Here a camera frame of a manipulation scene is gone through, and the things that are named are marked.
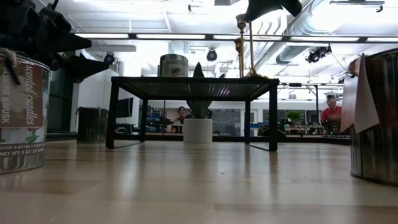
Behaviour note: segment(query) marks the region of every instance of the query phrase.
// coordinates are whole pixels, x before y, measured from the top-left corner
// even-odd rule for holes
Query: man
[[[340,132],[341,107],[336,106],[336,98],[333,95],[327,96],[328,108],[322,111],[321,122],[326,126],[326,133]]]

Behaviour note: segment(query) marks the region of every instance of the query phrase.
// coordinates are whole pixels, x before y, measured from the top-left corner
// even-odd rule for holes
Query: table leg
[[[244,143],[250,144],[250,101],[244,107]]]
[[[278,150],[278,89],[272,86],[269,90],[269,150]]]
[[[105,146],[108,149],[114,148],[114,131],[116,126],[116,107],[119,99],[119,85],[112,83],[111,99],[109,100],[108,126],[106,128]]]
[[[139,141],[145,141],[145,133],[147,131],[147,112],[148,112],[148,100],[142,100],[142,110],[141,110],[141,132],[139,134]]]

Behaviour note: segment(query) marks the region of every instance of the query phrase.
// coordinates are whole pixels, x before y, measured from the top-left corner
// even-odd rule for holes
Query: person
[[[192,118],[192,116],[187,115],[187,109],[185,109],[185,107],[183,106],[180,106],[178,108],[177,113],[179,117],[174,122],[179,121],[180,124],[184,124],[184,119]]]
[[[328,108],[322,111],[321,122],[326,127],[326,133],[340,132],[341,107],[336,105],[334,95],[327,96]]]

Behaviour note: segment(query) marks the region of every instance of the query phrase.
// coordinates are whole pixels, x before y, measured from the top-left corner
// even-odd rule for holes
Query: floor plank
[[[1,223],[396,223],[398,189],[349,175],[349,147],[49,142],[0,176]]]

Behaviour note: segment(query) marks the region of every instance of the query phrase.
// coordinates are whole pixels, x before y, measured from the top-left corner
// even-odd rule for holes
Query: metal trash can
[[[358,134],[350,127],[351,174],[398,187],[398,49],[366,57],[370,99],[380,123]]]
[[[90,143],[105,142],[108,110],[79,107],[76,113],[78,114],[77,141]]]

